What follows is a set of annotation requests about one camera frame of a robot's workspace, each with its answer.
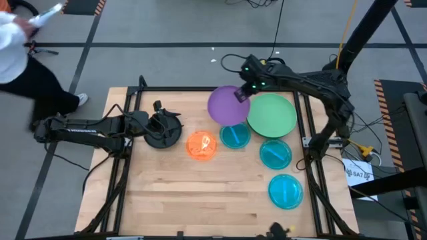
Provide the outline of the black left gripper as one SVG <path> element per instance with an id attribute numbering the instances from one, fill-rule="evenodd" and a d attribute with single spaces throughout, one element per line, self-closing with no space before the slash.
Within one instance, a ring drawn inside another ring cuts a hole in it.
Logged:
<path id="1" fill-rule="evenodd" d="M 172 113 L 169 111 L 163 111 L 160 100 L 153 103 L 154 111 L 157 115 L 162 117 L 175 117 L 181 115 L 181 113 Z M 141 137 L 144 135 L 150 135 L 156 137 L 156 134 L 152 129 L 149 128 L 149 115 L 145 111 L 132 111 L 125 113 L 125 135 L 128 137 Z"/>

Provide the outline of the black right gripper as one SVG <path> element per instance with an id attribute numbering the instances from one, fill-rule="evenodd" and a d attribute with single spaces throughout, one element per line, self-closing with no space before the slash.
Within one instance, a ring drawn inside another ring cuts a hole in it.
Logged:
<path id="1" fill-rule="evenodd" d="M 274 80 L 265 73 L 262 67 L 245 67 L 245 81 L 245 87 L 239 87 L 234 91 L 234 96 L 239 103 L 247 101 L 250 93 L 259 93 L 274 85 Z"/>

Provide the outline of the purple plastic plate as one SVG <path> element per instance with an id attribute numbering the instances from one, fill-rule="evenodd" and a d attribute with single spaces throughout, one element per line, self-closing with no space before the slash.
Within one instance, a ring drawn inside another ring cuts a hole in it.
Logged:
<path id="1" fill-rule="evenodd" d="M 234 93 L 238 87 L 226 85 L 216 88 L 207 101 L 209 116 L 221 126 L 234 126 L 246 120 L 250 100 L 239 102 Z"/>

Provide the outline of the black plastic plate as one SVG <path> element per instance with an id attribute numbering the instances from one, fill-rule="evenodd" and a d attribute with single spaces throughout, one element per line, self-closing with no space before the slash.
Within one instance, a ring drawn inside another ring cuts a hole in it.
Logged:
<path id="1" fill-rule="evenodd" d="M 154 131 L 156 137 L 145 135 L 145 142 L 156 149 L 165 149 L 173 146 L 182 134 L 182 127 L 180 120 L 175 117 L 162 117 L 156 113 L 149 119 L 151 126 L 159 129 Z"/>

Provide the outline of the light green plastic plate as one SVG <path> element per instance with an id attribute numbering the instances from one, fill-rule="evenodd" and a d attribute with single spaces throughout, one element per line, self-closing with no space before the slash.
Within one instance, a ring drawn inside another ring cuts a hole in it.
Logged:
<path id="1" fill-rule="evenodd" d="M 248 125 L 259 135 L 280 138 L 297 123 L 296 109 L 285 97 L 275 93 L 259 95 L 251 102 Z"/>

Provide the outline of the translucent blue plastic plate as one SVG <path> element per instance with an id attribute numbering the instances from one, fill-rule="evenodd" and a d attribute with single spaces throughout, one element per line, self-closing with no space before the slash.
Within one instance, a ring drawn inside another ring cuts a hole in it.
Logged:
<path id="1" fill-rule="evenodd" d="M 282 140 L 268 140 L 263 142 L 260 147 L 260 159 L 270 169 L 285 169 L 292 161 L 292 150 Z"/>
<path id="2" fill-rule="evenodd" d="M 276 175 L 268 185 L 272 203 L 280 209 L 291 210 L 300 205 L 304 197 L 301 183 L 288 174 Z"/>
<path id="3" fill-rule="evenodd" d="M 221 142 L 230 149 L 242 149 L 251 139 L 251 133 L 247 125 L 240 123 L 234 126 L 220 129 Z"/>

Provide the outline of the translucent orange plastic plate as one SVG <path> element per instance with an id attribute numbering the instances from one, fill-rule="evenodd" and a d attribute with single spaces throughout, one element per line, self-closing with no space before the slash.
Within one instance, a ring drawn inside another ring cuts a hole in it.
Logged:
<path id="1" fill-rule="evenodd" d="M 218 142 L 209 131 L 195 131 L 187 138 L 185 150 L 192 159 L 209 161 L 218 150 Z"/>

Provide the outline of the small floor tripod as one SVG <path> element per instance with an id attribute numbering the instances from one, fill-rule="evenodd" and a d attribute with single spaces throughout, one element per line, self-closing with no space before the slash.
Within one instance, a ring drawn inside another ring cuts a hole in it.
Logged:
<path id="1" fill-rule="evenodd" d="M 52 54 L 52 55 L 58 55 L 59 54 L 57 51 L 52 51 L 52 50 L 40 48 L 37 46 L 36 41 L 32 41 L 30 46 L 29 46 L 29 50 L 28 50 L 27 54 L 30 56 L 34 56 L 37 53 L 48 53 L 48 54 Z"/>

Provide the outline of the yellow plug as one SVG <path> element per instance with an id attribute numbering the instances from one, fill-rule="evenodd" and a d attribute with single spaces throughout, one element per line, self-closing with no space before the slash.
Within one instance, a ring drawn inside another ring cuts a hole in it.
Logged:
<path id="1" fill-rule="evenodd" d="M 374 150 L 373 146 L 364 146 L 361 145 L 359 143 L 356 143 L 352 140 L 348 140 L 349 143 L 353 144 L 355 147 L 358 148 L 359 152 L 361 153 L 361 155 L 363 156 L 363 158 L 367 158 L 367 156 L 369 156 L 371 154 L 371 152 Z"/>

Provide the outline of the black slanted pole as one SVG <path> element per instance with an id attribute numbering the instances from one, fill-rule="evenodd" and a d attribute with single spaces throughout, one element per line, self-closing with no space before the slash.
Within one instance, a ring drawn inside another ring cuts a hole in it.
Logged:
<path id="1" fill-rule="evenodd" d="M 367 44 L 377 28 L 391 12 L 398 0 L 374 0 L 373 4 L 362 18 L 357 28 L 353 31 L 340 51 L 340 57 L 323 66 L 322 70 L 333 70 L 335 68 L 347 73 L 351 64 Z"/>

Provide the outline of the black object with yellow spot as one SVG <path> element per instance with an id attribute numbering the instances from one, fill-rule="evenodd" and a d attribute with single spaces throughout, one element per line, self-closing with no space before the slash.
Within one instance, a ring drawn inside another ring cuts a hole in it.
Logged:
<path id="1" fill-rule="evenodd" d="M 270 226 L 270 230 L 266 233 L 267 240 L 292 240 L 289 236 L 290 228 L 283 228 L 279 223 L 274 222 Z"/>

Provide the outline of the white paper label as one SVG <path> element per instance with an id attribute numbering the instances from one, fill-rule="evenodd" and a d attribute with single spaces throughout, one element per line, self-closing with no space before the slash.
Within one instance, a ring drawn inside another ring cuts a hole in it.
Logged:
<path id="1" fill-rule="evenodd" d="M 369 163 L 343 158 L 346 168 L 346 180 L 350 187 L 375 180 L 372 166 Z"/>

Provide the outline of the white object held by person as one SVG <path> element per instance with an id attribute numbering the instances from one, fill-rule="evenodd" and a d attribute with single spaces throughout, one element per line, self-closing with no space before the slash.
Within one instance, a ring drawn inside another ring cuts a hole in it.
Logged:
<path id="1" fill-rule="evenodd" d="M 40 28 L 44 26 L 44 24 L 46 24 L 46 22 L 48 22 L 48 20 L 52 18 L 52 16 L 59 13 L 62 10 L 62 8 L 63 8 L 63 4 L 58 3 L 54 5 L 52 8 L 38 14 L 35 17 L 30 18 L 28 22 L 33 26 Z"/>

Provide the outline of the person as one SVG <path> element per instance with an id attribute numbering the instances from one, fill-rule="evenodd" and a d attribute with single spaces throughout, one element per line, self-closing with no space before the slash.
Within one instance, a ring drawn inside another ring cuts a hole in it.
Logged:
<path id="1" fill-rule="evenodd" d="M 73 113 L 89 97 L 65 91 L 51 70 L 27 54 L 24 44 L 29 39 L 13 22 L 15 17 L 0 11 L 0 91 L 34 100 L 29 121 L 34 131 L 37 122 Z"/>

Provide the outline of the person's hand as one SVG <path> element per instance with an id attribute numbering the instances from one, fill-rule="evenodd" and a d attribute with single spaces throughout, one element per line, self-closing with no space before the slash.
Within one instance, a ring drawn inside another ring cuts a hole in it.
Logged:
<path id="1" fill-rule="evenodd" d="M 28 39 L 31 38 L 33 33 L 36 31 L 36 26 L 32 25 L 28 20 L 21 18 L 21 17 L 15 17 L 13 20 L 14 23 L 16 23 L 26 34 L 26 37 Z"/>

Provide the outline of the black metal beam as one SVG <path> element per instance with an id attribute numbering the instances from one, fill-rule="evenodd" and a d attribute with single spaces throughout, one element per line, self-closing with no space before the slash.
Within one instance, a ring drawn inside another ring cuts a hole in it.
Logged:
<path id="1" fill-rule="evenodd" d="M 412 187 L 427 187 L 427 169 L 424 167 L 411 169 L 403 173 L 375 179 L 349 187 L 352 199 L 381 195 Z"/>

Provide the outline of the black cart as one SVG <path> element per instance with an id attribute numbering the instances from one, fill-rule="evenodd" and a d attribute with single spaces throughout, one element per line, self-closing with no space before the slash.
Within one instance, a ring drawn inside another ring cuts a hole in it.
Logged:
<path id="1" fill-rule="evenodd" d="M 427 224 L 427 92 L 405 93 L 403 98 L 423 163 L 417 173 L 414 190 L 419 209 Z"/>

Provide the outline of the black aluminium table frame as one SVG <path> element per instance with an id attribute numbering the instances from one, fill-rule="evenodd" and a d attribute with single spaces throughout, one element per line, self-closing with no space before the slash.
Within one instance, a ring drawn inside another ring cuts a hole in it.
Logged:
<path id="1" fill-rule="evenodd" d="M 315 176 L 330 203 L 349 228 L 358 230 L 340 153 L 330 149 L 325 158 L 305 169 L 302 138 L 326 123 L 323 105 L 317 99 L 279 90 L 296 107 L 298 123 L 284 137 L 292 148 L 292 162 L 284 173 L 294 176 L 304 190 L 302 203 L 283 210 L 269 198 L 268 185 L 277 171 L 260 160 L 264 138 L 253 134 L 243 149 L 218 144 L 207 161 L 192 159 L 185 150 L 187 138 L 196 131 L 217 135 L 219 126 L 207 113 L 211 87 L 146 87 L 141 97 L 128 87 L 112 87 L 105 111 L 117 115 L 114 104 L 138 105 L 152 112 L 153 102 L 179 114 L 183 132 L 176 145 L 154 149 L 143 138 L 133 144 L 126 188 L 120 193 L 99 226 L 100 231 L 121 235 L 197 237 L 254 237 L 272 223 L 290 229 L 293 236 L 315 237 L 338 233 L 339 228 L 310 190 L 307 176 Z"/>

